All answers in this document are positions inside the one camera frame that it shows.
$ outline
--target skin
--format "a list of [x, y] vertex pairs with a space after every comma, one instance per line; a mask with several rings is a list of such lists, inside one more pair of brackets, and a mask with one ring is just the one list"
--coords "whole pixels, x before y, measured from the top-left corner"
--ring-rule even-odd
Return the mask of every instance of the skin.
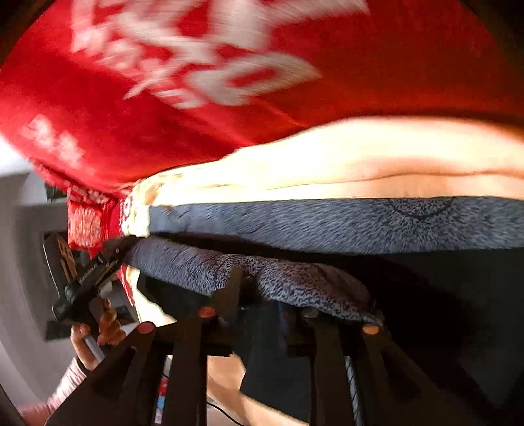
[[[100, 335], [97, 343], [99, 345], [116, 346], [125, 339], [126, 333], [120, 329], [120, 323], [116, 319], [116, 311], [111, 308], [111, 302], [107, 299], [104, 300], [104, 308], [105, 312], [100, 318]], [[99, 362], [84, 341], [84, 338], [89, 336], [90, 332], [91, 330], [88, 325], [74, 324], [71, 327], [71, 343], [82, 364], [85, 365], [89, 371], [93, 371]]]

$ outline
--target red t-shirt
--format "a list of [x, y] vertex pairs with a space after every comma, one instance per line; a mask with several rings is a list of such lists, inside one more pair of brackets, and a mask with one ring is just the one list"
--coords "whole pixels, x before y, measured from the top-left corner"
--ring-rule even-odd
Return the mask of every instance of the red t-shirt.
[[57, 0], [0, 73], [0, 132], [58, 181], [117, 198], [387, 114], [518, 120], [524, 82], [458, 0]]

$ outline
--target person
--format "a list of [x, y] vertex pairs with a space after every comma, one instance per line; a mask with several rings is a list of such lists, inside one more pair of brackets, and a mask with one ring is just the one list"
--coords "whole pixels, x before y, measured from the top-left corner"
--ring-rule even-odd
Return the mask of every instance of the person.
[[[100, 334], [97, 343], [99, 345], [116, 346], [124, 340], [126, 333], [121, 329], [120, 323], [116, 319], [116, 311], [112, 309], [111, 303], [107, 299], [104, 301], [104, 309], [105, 312], [99, 322]], [[71, 343], [77, 356], [62, 376], [56, 391], [46, 402], [20, 409], [20, 414], [27, 426], [43, 426], [55, 410], [86, 378], [87, 374], [97, 367], [99, 361], [84, 341], [84, 338], [89, 336], [90, 332], [91, 330], [86, 324], [74, 324], [71, 327]]]

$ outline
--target cable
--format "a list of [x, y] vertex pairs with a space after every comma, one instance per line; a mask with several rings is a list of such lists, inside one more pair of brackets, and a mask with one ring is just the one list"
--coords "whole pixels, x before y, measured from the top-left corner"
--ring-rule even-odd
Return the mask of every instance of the cable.
[[208, 403], [208, 405], [216, 408], [218, 411], [222, 411], [222, 413], [228, 418], [230, 419], [233, 423], [235, 424], [238, 424], [238, 426], [244, 426], [242, 423], [239, 423], [237, 422], [235, 419], [233, 419], [229, 414], [227, 414], [224, 410], [222, 410], [222, 408], [220, 408], [219, 406], [216, 406], [215, 404], [211, 404], [210, 402], [206, 401]]

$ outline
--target black device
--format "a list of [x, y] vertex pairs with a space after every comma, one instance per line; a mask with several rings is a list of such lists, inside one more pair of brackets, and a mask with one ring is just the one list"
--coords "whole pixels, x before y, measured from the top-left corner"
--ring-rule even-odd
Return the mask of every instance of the black device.
[[[207, 356], [228, 356], [243, 283], [234, 268], [208, 306], [174, 324], [142, 323], [59, 407], [47, 426], [150, 426], [167, 355], [172, 355], [161, 424], [206, 425]], [[290, 357], [311, 363], [312, 426], [358, 426], [345, 358], [355, 371], [364, 425], [476, 424], [451, 403], [422, 370], [378, 327], [341, 322], [314, 308], [287, 306]]]
[[84, 323], [91, 328], [91, 335], [85, 341], [99, 361], [109, 351], [109, 347], [99, 347], [96, 343], [98, 319], [104, 311], [103, 301], [98, 297], [99, 289], [112, 278], [137, 241], [135, 236], [109, 240], [105, 249], [78, 272], [71, 249], [59, 234], [51, 234], [43, 243], [49, 271], [58, 291], [53, 314], [57, 321], [65, 324]]

